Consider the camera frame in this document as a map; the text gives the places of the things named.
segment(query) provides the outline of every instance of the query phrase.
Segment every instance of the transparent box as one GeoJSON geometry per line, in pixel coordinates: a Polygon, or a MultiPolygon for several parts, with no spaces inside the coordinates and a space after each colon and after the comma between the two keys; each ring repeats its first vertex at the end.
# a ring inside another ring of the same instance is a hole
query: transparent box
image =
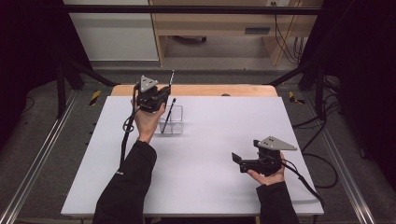
{"type": "Polygon", "coordinates": [[[158,121],[158,127],[155,133],[158,134],[182,134],[184,131],[183,124],[183,106],[174,105],[172,107],[171,113],[169,114],[169,109],[171,108],[168,105],[165,108],[165,112],[160,117],[158,121]]]}

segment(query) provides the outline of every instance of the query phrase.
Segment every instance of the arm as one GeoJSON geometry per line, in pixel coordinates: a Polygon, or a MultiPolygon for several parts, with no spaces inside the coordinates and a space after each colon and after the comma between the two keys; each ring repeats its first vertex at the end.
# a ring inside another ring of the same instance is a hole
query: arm
{"type": "Polygon", "coordinates": [[[139,136],[134,146],[102,192],[92,223],[143,223],[144,200],[151,183],[157,154],[149,145],[164,112],[164,104],[155,113],[138,111],[134,116],[139,136]]]}
{"type": "MultiPolygon", "coordinates": [[[[280,153],[280,156],[282,160],[285,159],[282,153],[280,153]]],[[[282,166],[277,172],[269,176],[259,175],[253,170],[248,170],[247,173],[261,184],[256,190],[262,205],[260,209],[262,223],[300,223],[286,187],[285,167],[282,166]]]]}

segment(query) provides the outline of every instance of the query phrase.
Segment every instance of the hand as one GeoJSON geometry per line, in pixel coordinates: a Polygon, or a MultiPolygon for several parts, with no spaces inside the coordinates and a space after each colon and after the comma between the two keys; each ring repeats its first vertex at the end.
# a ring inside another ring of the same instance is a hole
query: hand
{"type": "MultiPolygon", "coordinates": [[[[280,158],[282,160],[285,159],[285,157],[283,156],[283,153],[280,152],[280,158]]],[[[275,183],[279,183],[279,182],[283,182],[285,181],[285,167],[282,165],[282,167],[276,171],[275,173],[269,175],[269,176],[264,176],[264,175],[260,175],[257,172],[253,171],[253,170],[248,170],[247,173],[255,180],[257,180],[260,184],[262,185],[272,185],[275,183]]]]}
{"type": "Polygon", "coordinates": [[[134,121],[136,122],[136,127],[139,131],[137,140],[149,144],[152,135],[154,135],[154,132],[157,129],[158,120],[164,112],[165,103],[162,103],[160,109],[154,113],[149,113],[143,110],[138,110],[136,112],[134,115],[134,121]]]}

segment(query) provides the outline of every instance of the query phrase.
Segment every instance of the black sleeve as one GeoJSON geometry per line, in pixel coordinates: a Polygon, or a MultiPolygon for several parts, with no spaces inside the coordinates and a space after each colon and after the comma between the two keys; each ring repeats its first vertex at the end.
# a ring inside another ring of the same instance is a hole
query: black sleeve
{"type": "Polygon", "coordinates": [[[92,223],[143,223],[143,204],[156,160],[153,147],[136,141],[121,168],[102,192],[92,223]]]}
{"type": "Polygon", "coordinates": [[[262,185],[257,188],[262,205],[260,220],[265,224],[295,224],[300,223],[291,204],[286,183],[262,185]]]}

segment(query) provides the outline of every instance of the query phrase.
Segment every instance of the white table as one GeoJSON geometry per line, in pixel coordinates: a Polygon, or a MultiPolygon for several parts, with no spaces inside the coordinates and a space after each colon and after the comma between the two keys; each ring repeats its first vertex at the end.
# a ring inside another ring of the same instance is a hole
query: white table
{"type": "MultiPolygon", "coordinates": [[[[234,152],[243,159],[257,159],[253,139],[272,135],[298,147],[280,97],[178,96],[184,110],[184,133],[155,134],[157,150],[152,183],[145,201],[148,217],[257,216],[259,184],[239,173],[234,152]]],[[[91,217],[96,202],[120,162],[122,123],[131,113],[130,97],[106,100],[91,142],[78,169],[62,214],[91,217]]],[[[137,132],[129,137],[132,147],[137,132]]],[[[313,187],[300,149],[283,151],[313,187]]],[[[294,209],[299,216],[321,215],[319,201],[297,176],[285,173],[294,209]]]]}

